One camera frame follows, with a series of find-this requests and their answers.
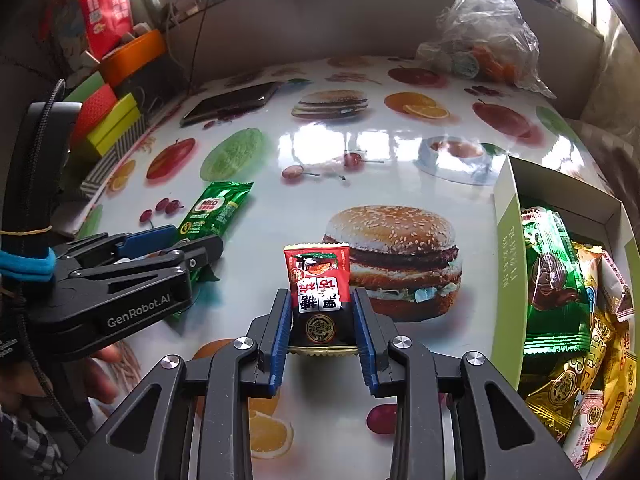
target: rubber band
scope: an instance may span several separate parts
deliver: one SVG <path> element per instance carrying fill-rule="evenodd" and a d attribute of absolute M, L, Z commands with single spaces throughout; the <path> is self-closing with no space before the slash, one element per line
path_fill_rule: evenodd
<path fill-rule="evenodd" d="M 2 231 L 0 230 L 0 235 L 8 235 L 8 236 L 29 236 L 29 235 L 39 235 L 42 233 L 46 233 L 47 231 L 51 231 L 53 226 L 45 227 L 44 229 L 34 229 L 33 231 Z"/>
<path fill-rule="evenodd" d="M 10 290 L 6 290 L 2 286 L 0 286 L 0 294 L 8 298 L 15 298 L 15 294 L 13 292 L 11 292 Z"/>

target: striped box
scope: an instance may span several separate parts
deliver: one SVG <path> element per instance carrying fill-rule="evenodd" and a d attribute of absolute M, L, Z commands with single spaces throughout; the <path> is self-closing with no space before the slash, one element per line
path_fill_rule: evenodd
<path fill-rule="evenodd" d="M 118 161 L 125 156 L 133 144 L 145 133 L 146 122 L 144 116 L 133 123 L 116 143 L 104 154 L 79 187 L 83 200 L 91 199 L 111 173 Z"/>

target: orange container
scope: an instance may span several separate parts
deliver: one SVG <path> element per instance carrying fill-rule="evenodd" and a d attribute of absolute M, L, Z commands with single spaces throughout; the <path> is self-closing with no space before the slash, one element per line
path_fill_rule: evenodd
<path fill-rule="evenodd" d="M 166 43 L 155 29 L 125 44 L 100 62 L 100 74 L 116 88 L 127 77 L 166 52 Z"/>

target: metal screw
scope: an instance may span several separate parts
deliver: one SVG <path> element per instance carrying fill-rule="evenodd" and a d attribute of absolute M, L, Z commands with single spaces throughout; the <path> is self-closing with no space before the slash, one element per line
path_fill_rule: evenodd
<path fill-rule="evenodd" d="M 480 366 L 482 363 L 486 361 L 486 357 L 482 355 L 480 352 L 472 351 L 467 352 L 466 354 L 466 362 L 473 366 Z"/>
<path fill-rule="evenodd" d="M 171 368 L 177 367 L 180 364 L 180 358 L 177 355 L 167 355 L 162 358 L 160 361 L 160 365 L 162 368 L 166 368 L 170 370 Z"/>
<path fill-rule="evenodd" d="M 409 348 L 411 346 L 411 339 L 405 335 L 397 335 L 391 342 L 396 348 Z"/>
<path fill-rule="evenodd" d="M 234 346 L 238 350 L 247 350 L 254 345 L 254 340 L 247 336 L 239 337 L 234 341 Z"/>

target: green box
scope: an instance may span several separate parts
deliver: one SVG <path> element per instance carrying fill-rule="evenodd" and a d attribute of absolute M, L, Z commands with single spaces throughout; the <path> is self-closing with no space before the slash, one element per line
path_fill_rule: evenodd
<path fill-rule="evenodd" d="M 576 178 L 508 156 L 494 186 L 498 309 L 491 361 L 514 388 L 520 380 L 527 323 L 527 263 L 519 196 L 549 204 L 560 213 L 568 231 L 601 241 L 632 290 L 636 313 L 640 306 L 640 255 L 622 202 Z M 629 328 L 631 348 L 639 354 L 634 320 Z M 639 404 L 636 390 L 613 443 L 583 466 L 591 468 L 588 479 L 596 478 L 620 450 L 633 428 Z"/>

